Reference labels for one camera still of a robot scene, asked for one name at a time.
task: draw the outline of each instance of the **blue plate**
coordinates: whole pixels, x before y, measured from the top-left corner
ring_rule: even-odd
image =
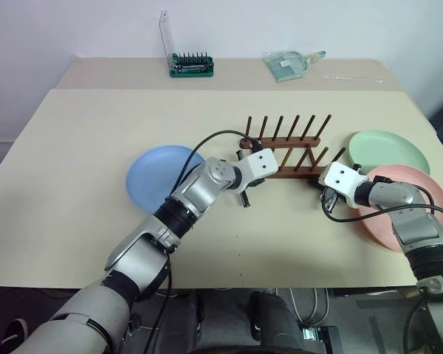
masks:
[[[180,145],[159,146],[138,157],[126,175],[126,189],[137,206],[151,214],[169,195],[192,150]],[[204,159],[193,155],[186,172]]]

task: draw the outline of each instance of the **white wall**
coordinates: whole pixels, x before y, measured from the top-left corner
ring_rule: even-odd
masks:
[[[0,142],[18,136],[74,55],[162,56],[162,9],[176,49],[373,58],[427,115],[443,103],[443,0],[0,0]]]

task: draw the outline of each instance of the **tabletop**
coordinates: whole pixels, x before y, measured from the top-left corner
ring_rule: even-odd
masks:
[[[443,147],[401,91],[54,89],[0,165],[0,285],[80,288],[101,277],[111,250],[145,217],[125,188],[141,153],[244,131],[247,116],[255,132],[272,117],[272,132],[280,114],[280,135],[296,114],[300,129],[311,114],[332,115],[316,150],[330,147],[325,162],[358,131],[393,131],[424,153],[443,188]],[[234,161],[236,150],[238,138],[226,135],[200,153]],[[305,181],[268,180],[249,197],[244,209],[221,195],[185,235],[172,257],[175,288],[415,283],[402,254],[326,219]],[[344,206],[335,212],[349,215]]]

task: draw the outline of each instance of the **plate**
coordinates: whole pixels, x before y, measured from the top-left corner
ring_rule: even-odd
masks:
[[[384,164],[404,164],[430,174],[430,165],[423,153],[407,139],[388,131],[360,131],[348,144],[353,164],[360,164],[369,173]]]
[[[146,212],[155,213],[171,192],[191,151],[185,146],[164,145],[138,157],[126,175],[126,190],[133,203]],[[203,161],[195,153],[186,174]]]
[[[375,176],[385,176],[391,178],[393,181],[408,182],[424,187],[430,192],[435,205],[443,208],[443,189],[428,174],[421,170],[400,164],[389,164],[375,168],[368,173],[368,177],[371,180],[373,180]],[[426,203],[428,203],[427,196],[423,194],[423,197]],[[366,215],[375,211],[375,209],[361,206],[357,210],[357,214]],[[443,213],[435,212],[435,216],[443,225]],[[396,236],[392,232],[391,219],[388,215],[379,215],[374,218],[365,219],[358,224],[362,224],[367,232],[385,247],[397,252],[402,251],[399,241],[397,241]]]

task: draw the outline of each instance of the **silver robot arm segment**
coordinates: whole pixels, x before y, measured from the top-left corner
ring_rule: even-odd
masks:
[[[168,254],[219,194],[240,193],[277,170],[270,149],[233,164],[215,158],[200,164],[110,254],[103,278],[78,291],[14,353],[115,353],[134,301],[158,289],[168,274]]]
[[[345,197],[350,207],[359,205],[378,210],[391,207],[426,204],[419,189],[409,183],[393,182],[389,178],[369,181],[339,162],[332,162],[321,174],[319,183],[323,203],[331,212],[337,194]],[[443,226],[435,215],[424,208],[388,212],[397,240],[411,265],[425,304],[420,317],[427,342],[434,353],[443,353]]]

